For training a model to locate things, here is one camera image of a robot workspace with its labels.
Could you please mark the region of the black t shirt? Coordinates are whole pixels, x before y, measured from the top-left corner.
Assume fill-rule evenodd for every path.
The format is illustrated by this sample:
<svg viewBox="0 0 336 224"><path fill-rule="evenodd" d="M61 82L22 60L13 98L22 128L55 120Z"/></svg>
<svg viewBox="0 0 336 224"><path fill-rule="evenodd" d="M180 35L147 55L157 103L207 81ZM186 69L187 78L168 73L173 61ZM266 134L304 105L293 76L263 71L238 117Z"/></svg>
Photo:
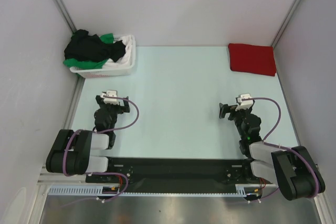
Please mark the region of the black t shirt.
<svg viewBox="0 0 336 224"><path fill-rule="evenodd" d="M122 41L107 44L98 35L89 35L88 31L80 29L72 35L64 55L66 60L101 62L112 59L116 62L125 55L125 48Z"/></svg>

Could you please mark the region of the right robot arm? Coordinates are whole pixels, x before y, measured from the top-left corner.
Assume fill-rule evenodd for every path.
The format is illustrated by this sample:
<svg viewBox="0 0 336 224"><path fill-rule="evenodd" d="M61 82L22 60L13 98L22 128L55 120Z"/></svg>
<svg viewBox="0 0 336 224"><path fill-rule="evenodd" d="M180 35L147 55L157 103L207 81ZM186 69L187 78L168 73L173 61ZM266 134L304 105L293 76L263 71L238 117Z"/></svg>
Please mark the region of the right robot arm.
<svg viewBox="0 0 336 224"><path fill-rule="evenodd" d="M250 163L242 169L243 179L254 183L262 178L278 186L287 200L314 198L325 191L325 182L304 146L285 147L267 143L260 136L261 118L247 105L219 104L219 118L234 122L240 136L239 148Z"/></svg>

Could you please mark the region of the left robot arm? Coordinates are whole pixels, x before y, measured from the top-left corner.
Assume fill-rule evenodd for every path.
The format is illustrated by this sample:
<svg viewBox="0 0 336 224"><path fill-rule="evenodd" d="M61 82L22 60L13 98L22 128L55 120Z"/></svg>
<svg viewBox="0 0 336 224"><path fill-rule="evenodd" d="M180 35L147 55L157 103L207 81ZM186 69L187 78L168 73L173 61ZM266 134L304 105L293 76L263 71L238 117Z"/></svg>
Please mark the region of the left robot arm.
<svg viewBox="0 0 336 224"><path fill-rule="evenodd" d="M59 130L46 159L46 170L67 177L97 173L105 182L115 178L116 169L109 159L91 154L92 150L111 150L114 147L115 131L124 130L134 124L116 127L118 116L130 113L128 97L117 98L108 92L96 96L99 108L94 112L92 130Z"/></svg>

